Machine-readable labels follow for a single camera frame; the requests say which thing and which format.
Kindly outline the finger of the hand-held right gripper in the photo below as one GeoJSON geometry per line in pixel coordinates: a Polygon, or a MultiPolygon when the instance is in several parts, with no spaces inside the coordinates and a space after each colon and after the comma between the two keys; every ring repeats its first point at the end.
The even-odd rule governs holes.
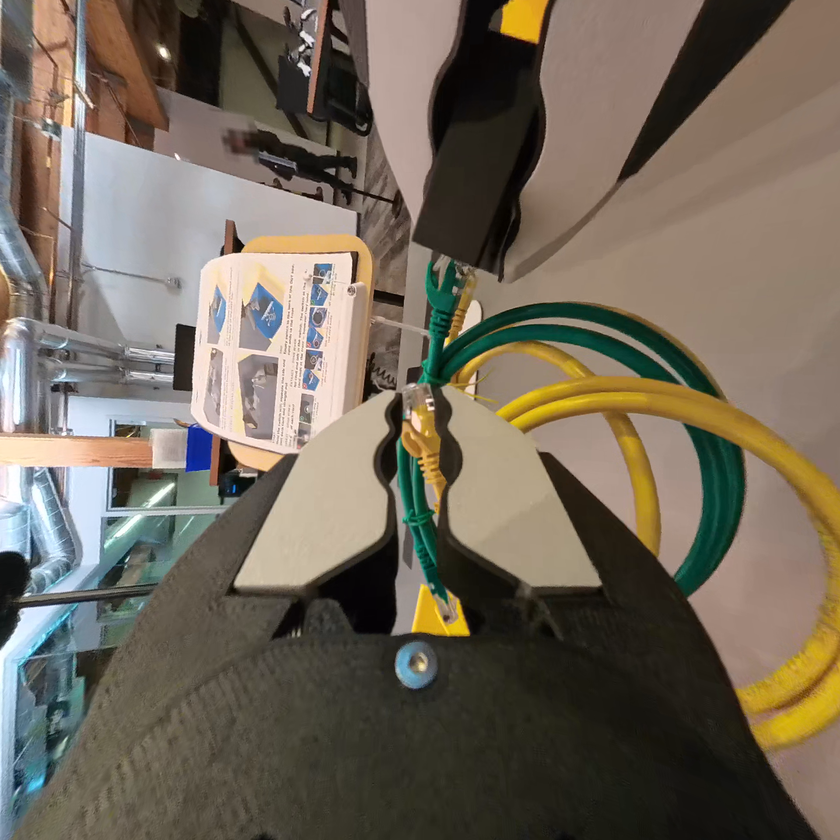
{"type": "Polygon", "coordinates": [[[838,2],[556,2],[544,139],[501,280],[595,256],[838,152],[838,2]]]}
{"type": "Polygon", "coordinates": [[[478,99],[474,48],[488,2],[365,2],[367,89],[374,127],[413,230],[455,107],[478,99]]]}

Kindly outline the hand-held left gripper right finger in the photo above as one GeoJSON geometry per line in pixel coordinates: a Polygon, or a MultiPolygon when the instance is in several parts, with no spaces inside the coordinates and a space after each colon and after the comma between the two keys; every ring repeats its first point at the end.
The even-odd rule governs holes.
{"type": "Polygon", "coordinates": [[[436,394],[438,567],[459,594],[595,592],[602,580],[533,441],[447,385],[436,394]]]}

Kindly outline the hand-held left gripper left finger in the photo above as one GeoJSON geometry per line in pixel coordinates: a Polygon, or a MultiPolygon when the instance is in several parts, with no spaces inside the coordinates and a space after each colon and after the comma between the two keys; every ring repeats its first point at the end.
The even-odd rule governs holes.
{"type": "Polygon", "coordinates": [[[303,447],[234,578],[237,593],[314,593],[396,537],[385,452],[401,416],[400,396],[383,392],[303,447]]]}

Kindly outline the background desk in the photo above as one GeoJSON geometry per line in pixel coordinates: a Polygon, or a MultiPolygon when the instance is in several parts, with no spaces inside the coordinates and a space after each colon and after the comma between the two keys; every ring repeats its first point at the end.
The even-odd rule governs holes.
{"type": "Polygon", "coordinates": [[[291,43],[278,57],[276,108],[288,120],[305,114],[368,136],[373,111],[350,54],[339,3],[288,2],[282,23],[290,31],[291,43]]]}

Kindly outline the blue block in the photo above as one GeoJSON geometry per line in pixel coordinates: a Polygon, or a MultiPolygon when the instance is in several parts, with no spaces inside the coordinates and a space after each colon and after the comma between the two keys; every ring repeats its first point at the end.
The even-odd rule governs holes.
{"type": "Polygon", "coordinates": [[[193,424],[186,429],[185,473],[209,471],[213,465],[214,435],[193,424]]]}

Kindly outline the yellow triangular piece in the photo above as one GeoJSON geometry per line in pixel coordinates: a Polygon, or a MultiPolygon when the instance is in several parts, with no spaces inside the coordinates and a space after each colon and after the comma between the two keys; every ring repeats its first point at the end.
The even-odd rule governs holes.
{"type": "Polygon", "coordinates": [[[427,584],[421,584],[412,624],[414,634],[467,637],[469,626],[462,602],[447,592],[448,600],[438,598],[427,584]]]}

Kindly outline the white foam block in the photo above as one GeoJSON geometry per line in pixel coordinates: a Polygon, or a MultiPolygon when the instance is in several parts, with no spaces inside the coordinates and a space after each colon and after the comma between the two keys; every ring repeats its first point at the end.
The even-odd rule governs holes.
{"type": "Polygon", "coordinates": [[[152,428],[149,435],[152,462],[155,470],[184,470],[186,468],[188,429],[186,427],[152,428]]]}

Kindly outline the printed instruction sheet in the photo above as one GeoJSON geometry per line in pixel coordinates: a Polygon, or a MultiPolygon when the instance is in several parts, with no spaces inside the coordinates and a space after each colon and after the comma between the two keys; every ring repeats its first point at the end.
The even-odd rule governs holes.
{"type": "Polygon", "coordinates": [[[223,255],[202,269],[193,419],[284,456],[361,403],[371,326],[362,246],[223,255]]]}

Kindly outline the wooden clipboard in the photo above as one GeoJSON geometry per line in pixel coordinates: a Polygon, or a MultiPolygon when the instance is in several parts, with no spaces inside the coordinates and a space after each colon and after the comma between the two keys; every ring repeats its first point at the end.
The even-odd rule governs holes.
{"type": "Polygon", "coordinates": [[[261,237],[237,255],[233,426],[247,469],[267,472],[363,401],[373,261],[348,234],[261,237]]]}

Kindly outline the thin metal rod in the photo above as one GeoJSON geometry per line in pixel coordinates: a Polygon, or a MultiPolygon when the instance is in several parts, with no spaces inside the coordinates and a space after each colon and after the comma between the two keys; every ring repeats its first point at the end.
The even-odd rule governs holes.
{"type": "Polygon", "coordinates": [[[11,601],[14,608],[23,610],[46,606],[78,604],[84,602],[111,602],[147,597],[151,595],[158,584],[136,584],[109,587],[97,590],[76,590],[62,592],[47,592],[36,595],[22,595],[11,601]]]}

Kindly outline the wooden beam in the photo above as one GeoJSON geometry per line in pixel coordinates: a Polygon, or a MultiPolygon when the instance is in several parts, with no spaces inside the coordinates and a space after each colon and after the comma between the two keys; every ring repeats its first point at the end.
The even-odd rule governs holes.
{"type": "Polygon", "coordinates": [[[151,442],[141,437],[1,433],[2,466],[150,468],[151,442]]]}

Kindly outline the shiny metal pipe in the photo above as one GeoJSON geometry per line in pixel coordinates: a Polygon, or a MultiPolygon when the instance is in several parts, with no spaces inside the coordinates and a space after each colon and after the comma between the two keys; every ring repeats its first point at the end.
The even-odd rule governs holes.
{"type": "Polygon", "coordinates": [[[32,318],[2,330],[2,386],[21,396],[39,383],[174,386],[172,351],[110,342],[32,318]]]}

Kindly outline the grey metal pole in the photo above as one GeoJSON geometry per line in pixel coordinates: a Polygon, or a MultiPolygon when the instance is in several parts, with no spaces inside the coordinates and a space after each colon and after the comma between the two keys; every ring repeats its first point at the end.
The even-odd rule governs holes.
{"type": "Polygon", "coordinates": [[[76,1],[72,75],[72,155],[70,231],[67,250],[66,321],[76,327],[77,297],[81,288],[81,256],[85,207],[86,140],[88,117],[87,3],[76,1]]]}

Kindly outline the silver spiral duct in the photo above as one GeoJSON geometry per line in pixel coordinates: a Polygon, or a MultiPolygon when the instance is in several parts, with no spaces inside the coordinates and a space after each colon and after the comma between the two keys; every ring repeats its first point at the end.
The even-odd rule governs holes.
{"type": "Polygon", "coordinates": [[[47,314],[46,278],[6,200],[1,202],[1,274],[9,318],[43,320],[47,314]]]}
{"type": "Polygon", "coordinates": [[[45,593],[78,568],[81,549],[48,468],[36,468],[30,501],[34,560],[26,595],[45,593]]]}

